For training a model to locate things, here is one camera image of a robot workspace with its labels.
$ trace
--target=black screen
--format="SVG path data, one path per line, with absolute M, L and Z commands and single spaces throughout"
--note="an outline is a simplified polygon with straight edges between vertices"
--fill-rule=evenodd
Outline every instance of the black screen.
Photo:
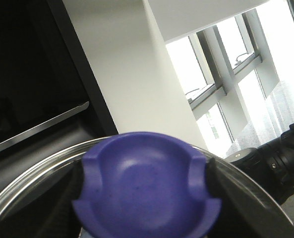
M 88 101 L 45 0 L 0 0 L 0 142 Z

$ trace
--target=glass pane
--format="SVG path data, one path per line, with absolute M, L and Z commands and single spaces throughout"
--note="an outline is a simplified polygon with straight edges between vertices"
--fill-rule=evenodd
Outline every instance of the glass pane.
M 220 32 L 232 68 L 235 68 L 240 64 L 240 61 L 244 61 L 249 56 L 235 17 L 218 23 L 217 28 Z
M 186 98 L 195 99 L 207 83 L 188 37 L 166 45 Z
M 203 115 L 197 124 L 208 150 L 221 158 L 225 157 L 232 141 L 217 104 Z
M 256 72 L 250 72 L 238 86 L 251 119 L 259 117 L 261 106 L 264 105 L 264 95 Z

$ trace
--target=purple lid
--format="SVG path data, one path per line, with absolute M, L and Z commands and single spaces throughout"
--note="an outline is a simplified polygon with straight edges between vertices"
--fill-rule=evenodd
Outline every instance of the purple lid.
M 200 238 L 221 209 L 204 179 L 206 159 L 176 138 L 133 132 L 110 137 L 83 157 L 74 210 L 98 238 Z

